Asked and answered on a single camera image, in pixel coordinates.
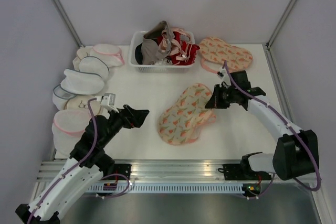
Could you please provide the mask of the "floral mesh laundry bag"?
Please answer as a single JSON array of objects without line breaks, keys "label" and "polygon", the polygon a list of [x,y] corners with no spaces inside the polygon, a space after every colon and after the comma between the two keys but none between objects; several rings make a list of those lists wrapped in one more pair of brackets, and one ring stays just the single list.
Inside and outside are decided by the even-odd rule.
[{"label": "floral mesh laundry bag", "polygon": [[175,146],[196,142],[202,128],[216,122],[214,110],[205,108],[212,94],[201,83],[186,88],[157,121],[157,131],[162,141]]}]

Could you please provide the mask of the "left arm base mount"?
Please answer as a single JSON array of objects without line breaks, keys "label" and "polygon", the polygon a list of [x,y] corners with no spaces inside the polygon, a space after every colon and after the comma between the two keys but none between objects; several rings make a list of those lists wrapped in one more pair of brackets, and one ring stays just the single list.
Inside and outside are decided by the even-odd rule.
[{"label": "left arm base mount", "polygon": [[115,164],[113,171],[102,180],[126,180],[130,179],[132,165],[129,163]]}]

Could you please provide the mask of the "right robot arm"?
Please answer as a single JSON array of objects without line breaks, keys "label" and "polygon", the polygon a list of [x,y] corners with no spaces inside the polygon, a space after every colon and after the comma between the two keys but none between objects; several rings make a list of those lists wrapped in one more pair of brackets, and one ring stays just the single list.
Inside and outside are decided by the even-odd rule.
[{"label": "right robot arm", "polygon": [[273,153],[255,152],[241,158],[239,172],[245,179],[254,178],[258,172],[276,174],[282,180],[319,174],[318,139],[313,130],[303,130],[289,121],[273,106],[264,90],[252,87],[247,73],[217,72],[221,82],[214,86],[207,109],[228,109],[238,104],[252,114],[276,141]]}]

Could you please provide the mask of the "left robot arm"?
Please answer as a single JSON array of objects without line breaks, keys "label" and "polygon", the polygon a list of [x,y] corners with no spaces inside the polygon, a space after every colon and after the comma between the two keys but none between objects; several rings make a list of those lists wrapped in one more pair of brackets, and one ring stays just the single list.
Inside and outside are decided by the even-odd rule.
[{"label": "left robot arm", "polygon": [[149,110],[136,110],[125,104],[121,109],[110,111],[107,118],[93,116],[63,168],[48,187],[31,203],[16,208],[21,221],[60,223],[90,186],[114,176],[115,161],[105,153],[105,146],[121,129],[140,128],[149,113]]}]

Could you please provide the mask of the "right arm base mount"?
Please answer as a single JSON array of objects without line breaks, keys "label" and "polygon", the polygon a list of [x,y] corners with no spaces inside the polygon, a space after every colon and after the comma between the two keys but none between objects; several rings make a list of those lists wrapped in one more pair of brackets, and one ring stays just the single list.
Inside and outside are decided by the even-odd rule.
[{"label": "right arm base mount", "polygon": [[240,164],[223,164],[217,171],[224,175],[226,181],[264,181],[272,178],[267,172],[244,171]]}]

